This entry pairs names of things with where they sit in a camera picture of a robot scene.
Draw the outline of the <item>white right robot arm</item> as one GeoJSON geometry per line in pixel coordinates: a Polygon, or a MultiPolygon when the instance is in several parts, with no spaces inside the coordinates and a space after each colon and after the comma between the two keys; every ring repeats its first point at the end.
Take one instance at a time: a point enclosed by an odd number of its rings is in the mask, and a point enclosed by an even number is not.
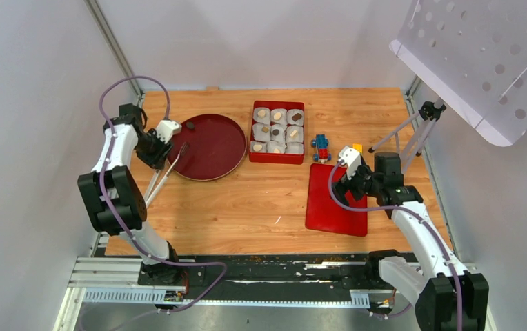
{"type": "Polygon", "coordinates": [[[375,252],[365,278],[374,288],[386,284],[398,290],[414,308],[421,330],[484,330],[489,284],[481,273],[471,272],[444,242],[433,225],[418,190],[404,184],[401,161],[396,153],[375,156],[374,170],[363,157],[340,157],[336,168],[344,174],[334,180],[329,174],[328,189],[333,201],[352,211],[347,194],[355,200],[373,197],[377,209],[401,230],[416,257],[414,268],[397,253],[375,252]]]}

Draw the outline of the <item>wooden metal food tongs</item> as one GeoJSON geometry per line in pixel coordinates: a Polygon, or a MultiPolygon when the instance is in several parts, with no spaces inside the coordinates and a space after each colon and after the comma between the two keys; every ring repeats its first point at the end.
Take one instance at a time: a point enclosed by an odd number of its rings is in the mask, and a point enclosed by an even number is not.
{"type": "Polygon", "coordinates": [[[181,146],[177,156],[175,157],[175,160],[171,163],[171,165],[166,170],[165,174],[162,176],[160,181],[158,181],[158,178],[159,178],[159,176],[161,175],[161,173],[163,171],[162,170],[157,170],[153,174],[153,176],[152,176],[152,178],[150,180],[150,183],[148,185],[148,188],[146,189],[146,192],[144,194],[144,200],[145,200],[145,203],[146,203],[146,207],[150,207],[151,203],[154,201],[154,199],[157,197],[157,195],[159,194],[160,190],[162,189],[162,187],[166,183],[168,177],[170,176],[170,173],[174,170],[176,164],[178,163],[180,158],[182,158],[182,156],[186,153],[187,150],[188,150],[188,142],[184,142],[183,145],[181,146]]]}

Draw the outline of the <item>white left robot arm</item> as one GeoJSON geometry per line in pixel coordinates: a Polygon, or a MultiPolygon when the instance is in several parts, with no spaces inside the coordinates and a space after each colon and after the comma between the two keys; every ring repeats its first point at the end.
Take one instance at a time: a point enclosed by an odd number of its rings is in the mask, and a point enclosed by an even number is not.
{"type": "Polygon", "coordinates": [[[100,159],[77,185],[93,228],[126,240],[141,256],[140,272],[166,285],[176,284],[182,266],[173,247],[148,223],[148,204],[158,189],[143,194],[130,171],[133,156],[155,171],[154,184],[172,150],[171,139],[181,125],[163,119],[147,130],[147,115],[131,103],[119,107],[103,125],[105,141],[100,159]]]}

